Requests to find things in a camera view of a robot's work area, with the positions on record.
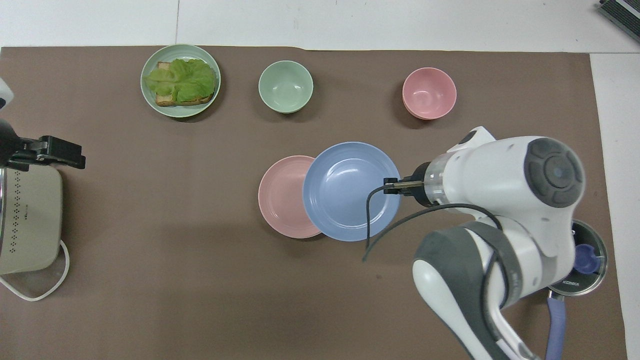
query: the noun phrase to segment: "pink plate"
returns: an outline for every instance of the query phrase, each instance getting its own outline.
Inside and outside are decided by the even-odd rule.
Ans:
[[[264,173],[258,188],[262,216],[273,229],[290,238],[304,239],[320,233],[302,201],[302,184],[313,161],[304,155],[279,160]]]

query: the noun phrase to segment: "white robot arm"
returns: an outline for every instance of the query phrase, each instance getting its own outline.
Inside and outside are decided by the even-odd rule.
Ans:
[[[471,204],[499,219],[456,209],[476,221],[425,237],[413,263],[422,298],[472,358],[539,359],[500,309],[569,274],[572,215],[584,192],[578,157],[551,138],[496,140],[477,127],[398,183],[416,181],[424,186],[402,192],[425,206]]]

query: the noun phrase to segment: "bowl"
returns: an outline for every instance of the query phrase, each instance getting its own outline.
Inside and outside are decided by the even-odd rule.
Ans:
[[[404,107],[422,120],[443,117],[453,109],[458,93],[446,72],[423,67],[406,77],[402,86]]]
[[[258,81],[258,92],[264,104],[284,114],[302,109],[313,91],[314,81],[309,71],[291,60],[267,66]]]

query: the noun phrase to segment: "white table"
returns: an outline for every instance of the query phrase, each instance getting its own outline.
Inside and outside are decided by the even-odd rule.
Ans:
[[[640,359],[640,44],[586,0],[96,0],[0,3],[2,46],[288,45],[591,54],[620,299]]]

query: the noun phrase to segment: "green bowl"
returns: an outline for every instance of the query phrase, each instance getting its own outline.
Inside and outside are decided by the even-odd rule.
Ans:
[[[274,62],[260,75],[258,92],[262,101],[279,113],[294,113],[311,99],[314,81],[309,71],[291,60]]]

